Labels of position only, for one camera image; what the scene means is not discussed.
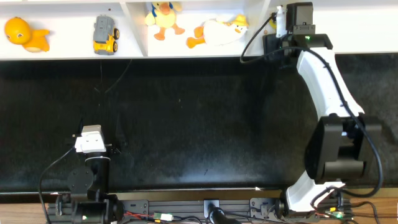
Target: yellow hat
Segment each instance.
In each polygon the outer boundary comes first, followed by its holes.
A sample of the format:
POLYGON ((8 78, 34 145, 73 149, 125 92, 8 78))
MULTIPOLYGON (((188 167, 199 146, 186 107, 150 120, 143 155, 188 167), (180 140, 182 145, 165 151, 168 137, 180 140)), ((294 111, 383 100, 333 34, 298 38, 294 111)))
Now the yellow hat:
POLYGON ((248 22, 246 22, 246 16, 239 14, 236 16, 235 20, 232 21, 232 24, 238 26, 249 26, 248 22))

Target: white shelf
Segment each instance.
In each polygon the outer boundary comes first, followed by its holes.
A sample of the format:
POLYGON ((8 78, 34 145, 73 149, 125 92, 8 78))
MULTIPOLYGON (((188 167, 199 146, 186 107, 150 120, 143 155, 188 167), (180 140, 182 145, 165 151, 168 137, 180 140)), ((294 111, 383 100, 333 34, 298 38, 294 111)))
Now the white shelf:
MULTIPOLYGON (((302 0, 183 0, 183 11, 177 12, 177 24, 185 29, 175 35, 166 31, 159 41, 157 26, 147 27, 144 19, 150 11, 150 0, 0 0, 0 26, 14 16, 25 19, 36 29, 48 29, 49 52, 30 53, 0 35, 0 60, 96 59, 96 58, 169 58, 239 56, 253 33, 275 11, 277 5, 302 0), (93 52, 96 16, 111 16, 121 36, 115 55, 93 52), (249 23, 245 37, 227 45, 186 46, 193 30, 208 19, 218 16, 233 19, 244 14, 249 23)), ((326 33, 336 53, 398 52, 394 29, 398 21, 396 0, 313 0, 313 23, 317 33, 326 33)), ((274 30, 267 26, 269 33, 274 30)), ((246 55, 262 55, 263 32, 252 43, 246 55)))

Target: toy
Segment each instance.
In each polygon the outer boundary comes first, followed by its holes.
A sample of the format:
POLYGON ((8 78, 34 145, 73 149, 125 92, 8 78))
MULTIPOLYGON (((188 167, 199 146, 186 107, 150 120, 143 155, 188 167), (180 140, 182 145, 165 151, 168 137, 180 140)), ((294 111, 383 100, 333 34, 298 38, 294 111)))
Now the toy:
POLYGON ((176 35, 185 32, 185 29, 179 28, 175 23, 177 16, 174 9, 180 12, 182 10, 181 4, 178 2, 152 2, 152 11, 145 18, 145 23, 148 26, 156 24, 160 27, 160 32, 154 35, 157 40, 165 39, 164 34, 168 28, 173 28, 176 35))
POLYGON ((109 16, 98 16, 94 24, 94 52, 99 55, 112 55, 118 51, 119 30, 109 16))
POLYGON ((45 39, 50 31, 33 30, 25 20, 19 17, 8 20, 4 31, 11 43, 22 45, 29 52, 37 53, 50 50, 49 43, 45 39))
POLYGON ((239 14, 232 22, 209 20, 194 31, 195 37, 187 39, 187 46, 192 49, 198 44, 223 45, 240 39, 248 30, 246 17, 239 14))

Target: yellow toy truck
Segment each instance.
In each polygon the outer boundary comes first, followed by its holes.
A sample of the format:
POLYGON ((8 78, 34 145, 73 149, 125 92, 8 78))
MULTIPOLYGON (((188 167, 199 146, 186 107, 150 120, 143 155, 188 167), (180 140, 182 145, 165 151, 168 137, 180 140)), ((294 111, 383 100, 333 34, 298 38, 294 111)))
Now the yellow toy truck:
POLYGON ((109 16, 98 16, 94 24, 94 52, 99 55, 112 55, 118 51, 119 30, 109 16))

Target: white duck plush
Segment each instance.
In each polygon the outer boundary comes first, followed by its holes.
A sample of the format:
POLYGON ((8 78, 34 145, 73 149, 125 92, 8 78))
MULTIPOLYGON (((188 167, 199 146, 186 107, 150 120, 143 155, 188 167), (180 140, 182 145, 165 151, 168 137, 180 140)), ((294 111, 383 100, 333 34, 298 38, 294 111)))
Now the white duck plush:
POLYGON ((195 37, 187 39, 187 46, 194 48, 198 44, 224 45, 234 42, 244 36, 249 24, 242 14, 236 16, 232 22, 220 22, 216 20, 206 21, 203 26, 194 31, 195 37))

